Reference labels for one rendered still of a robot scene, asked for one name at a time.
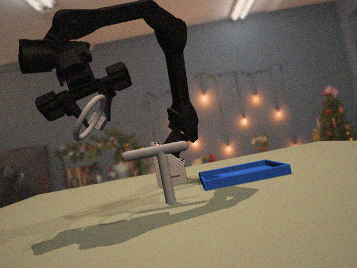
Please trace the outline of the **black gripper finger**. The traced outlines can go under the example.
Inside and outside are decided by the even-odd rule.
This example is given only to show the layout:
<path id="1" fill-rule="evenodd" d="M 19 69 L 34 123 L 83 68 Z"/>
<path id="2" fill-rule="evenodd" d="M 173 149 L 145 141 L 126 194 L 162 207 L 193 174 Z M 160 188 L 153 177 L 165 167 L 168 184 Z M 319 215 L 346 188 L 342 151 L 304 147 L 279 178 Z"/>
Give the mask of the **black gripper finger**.
<path id="1" fill-rule="evenodd" d="M 116 91 L 109 78 L 106 78 L 104 80 L 95 83 L 95 86 L 97 88 L 99 95 L 104 95 L 106 97 L 106 105 L 104 108 L 104 113 L 107 117 L 107 120 L 110 121 L 112 99 L 117 95 Z"/>
<path id="2" fill-rule="evenodd" d="M 75 116 L 77 119 L 79 118 L 82 110 L 73 100 L 72 96 L 69 94 L 65 97 L 62 97 L 57 100 L 60 108 L 66 113 L 67 116 Z M 86 118 L 84 119 L 83 125 L 88 128 L 89 124 L 87 124 Z"/>

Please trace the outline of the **grey metal ring with small tab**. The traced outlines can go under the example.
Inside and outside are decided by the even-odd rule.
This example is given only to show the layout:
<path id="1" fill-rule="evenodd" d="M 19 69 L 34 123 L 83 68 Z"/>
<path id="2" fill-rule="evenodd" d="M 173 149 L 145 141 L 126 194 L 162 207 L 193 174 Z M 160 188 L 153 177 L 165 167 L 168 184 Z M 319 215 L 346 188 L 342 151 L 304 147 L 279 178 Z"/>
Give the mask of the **grey metal ring with small tab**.
<path id="1" fill-rule="evenodd" d="M 97 113 L 94 112 L 92 114 L 91 118 L 87 122 L 87 124 L 89 124 L 88 128 L 81 135 L 79 135 L 80 129 L 82 127 L 85 117 L 87 116 L 89 111 L 94 107 L 94 105 L 99 101 L 100 101 L 100 106 L 99 106 Z M 97 130 L 103 131 L 104 127 L 108 123 L 108 120 L 102 116 L 102 114 L 104 112 L 105 105 L 106 105 L 106 97 L 104 95 L 98 95 L 98 96 L 94 97 L 86 105 L 86 107 L 83 109 L 83 111 L 80 114 L 80 116 L 75 124 L 75 127 L 74 127 L 73 138 L 75 141 L 82 141 L 84 138 L 86 138 L 86 136 L 88 136 L 89 133 L 91 133 L 91 131 L 94 128 L 96 128 Z"/>

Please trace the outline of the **grey metal cross-bar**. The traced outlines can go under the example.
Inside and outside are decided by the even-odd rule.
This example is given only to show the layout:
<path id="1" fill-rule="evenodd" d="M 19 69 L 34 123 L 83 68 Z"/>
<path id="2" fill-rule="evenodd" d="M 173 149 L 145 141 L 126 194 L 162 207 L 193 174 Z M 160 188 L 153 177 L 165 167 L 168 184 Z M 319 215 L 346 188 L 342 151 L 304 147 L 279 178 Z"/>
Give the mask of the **grey metal cross-bar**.
<path id="1" fill-rule="evenodd" d="M 164 145 L 126 151 L 122 153 L 121 159 L 127 162 L 157 156 L 166 203 L 173 203 L 176 201 L 176 198 L 172 178 L 178 177 L 180 174 L 171 175 L 167 154 L 186 151 L 188 147 L 189 144 L 186 141 L 167 143 Z"/>

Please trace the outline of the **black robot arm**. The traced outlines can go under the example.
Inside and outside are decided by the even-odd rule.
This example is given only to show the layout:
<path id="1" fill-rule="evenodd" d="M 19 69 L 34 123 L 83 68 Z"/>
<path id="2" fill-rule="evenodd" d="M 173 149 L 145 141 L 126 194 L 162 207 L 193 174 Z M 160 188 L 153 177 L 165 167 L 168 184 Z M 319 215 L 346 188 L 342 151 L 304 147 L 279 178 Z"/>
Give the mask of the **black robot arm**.
<path id="1" fill-rule="evenodd" d="M 198 139 L 198 117 L 190 102 L 184 48 L 187 42 L 185 21 L 161 8 L 154 0 L 137 0 L 97 9 L 61 9 L 55 12 L 52 26 L 42 40 L 19 39 L 19 65 L 22 74 L 51 72 L 61 86 L 65 79 L 89 73 L 85 64 L 92 62 L 90 43 L 70 41 L 97 29 L 122 22 L 144 19 L 154 29 L 165 53 L 172 106 L 167 108 L 172 129 L 164 144 Z M 181 133 L 184 132 L 183 133 Z"/>

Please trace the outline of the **blue tray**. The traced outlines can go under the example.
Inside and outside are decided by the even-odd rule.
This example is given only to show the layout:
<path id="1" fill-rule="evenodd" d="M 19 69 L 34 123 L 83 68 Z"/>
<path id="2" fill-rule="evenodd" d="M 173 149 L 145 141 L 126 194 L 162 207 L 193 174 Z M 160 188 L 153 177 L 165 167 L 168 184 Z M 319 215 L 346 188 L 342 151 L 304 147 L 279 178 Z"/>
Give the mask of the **blue tray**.
<path id="1" fill-rule="evenodd" d="M 205 191 L 291 174 L 290 164 L 261 160 L 199 172 Z"/>

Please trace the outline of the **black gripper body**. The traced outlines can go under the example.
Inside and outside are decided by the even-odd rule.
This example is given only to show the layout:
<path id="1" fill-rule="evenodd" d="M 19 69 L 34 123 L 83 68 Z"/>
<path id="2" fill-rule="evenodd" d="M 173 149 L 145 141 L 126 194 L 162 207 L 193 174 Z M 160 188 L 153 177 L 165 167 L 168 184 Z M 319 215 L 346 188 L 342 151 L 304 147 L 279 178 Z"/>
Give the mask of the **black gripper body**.
<path id="1" fill-rule="evenodd" d="M 122 89 L 132 85 L 128 69 L 125 63 L 121 61 L 106 67 L 105 70 L 108 75 L 100 79 L 94 78 L 95 76 L 89 63 L 85 64 L 85 67 L 89 73 L 83 74 L 81 72 L 65 79 L 69 90 L 63 90 L 59 93 L 50 91 L 36 98 L 35 104 L 37 109 L 45 118 L 48 119 L 48 121 L 53 121 L 65 115 L 65 112 L 57 103 L 58 99 L 69 94 L 72 96 L 75 102 L 83 99 L 91 94 L 98 92 L 95 83 L 101 80 L 109 78 L 114 89 L 118 91 L 121 91 Z"/>

